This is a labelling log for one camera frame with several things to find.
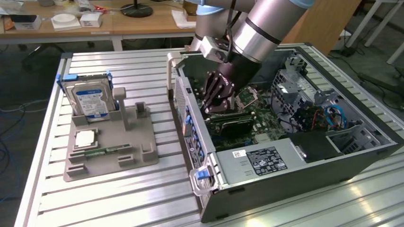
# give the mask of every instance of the slotted aluminum surface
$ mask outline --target slotted aluminum surface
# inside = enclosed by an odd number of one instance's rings
[[[300,46],[403,136],[403,122],[325,57]],[[187,178],[165,90],[167,53],[181,49],[77,53],[60,61],[59,73],[93,74],[107,70],[116,87],[125,87],[125,105],[151,107],[160,162],[73,182],[63,181],[71,106],[53,86],[35,159],[20,205],[20,226],[397,226],[404,223],[404,152],[375,163],[348,182],[277,203],[200,223]],[[323,89],[327,81],[312,68],[308,77]]]

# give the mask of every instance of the motherboard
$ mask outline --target motherboard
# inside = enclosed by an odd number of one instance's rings
[[[189,78],[199,106],[203,105],[203,81]],[[251,84],[235,97],[228,113],[204,118],[216,151],[277,140],[287,130],[271,108],[271,92]]]

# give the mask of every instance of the blue hard drive label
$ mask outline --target blue hard drive label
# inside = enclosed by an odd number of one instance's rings
[[[89,118],[105,117],[108,114],[107,104],[101,100],[103,91],[100,89],[76,92],[83,113]]]
[[[275,147],[247,152],[247,157],[259,176],[288,169]]]

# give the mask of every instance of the white box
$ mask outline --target white box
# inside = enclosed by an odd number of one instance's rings
[[[59,14],[51,19],[56,32],[81,28],[79,19],[71,14]]]
[[[103,23],[99,13],[84,14],[80,18],[81,27],[100,27]]]
[[[344,49],[345,43],[348,42],[351,35],[352,34],[349,32],[347,32],[345,30],[341,31],[339,40],[336,41],[336,43],[333,45],[332,51],[340,51]]]
[[[12,15],[11,17],[17,30],[39,30],[43,23],[39,15]]]

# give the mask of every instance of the black lamp base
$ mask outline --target black lamp base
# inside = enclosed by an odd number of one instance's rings
[[[124,5],[121,8],[123,15],[128,17],[148,17],[153,14],[153,9],[143,4],[137,4],[137,8],[135,8],[133,4]]]

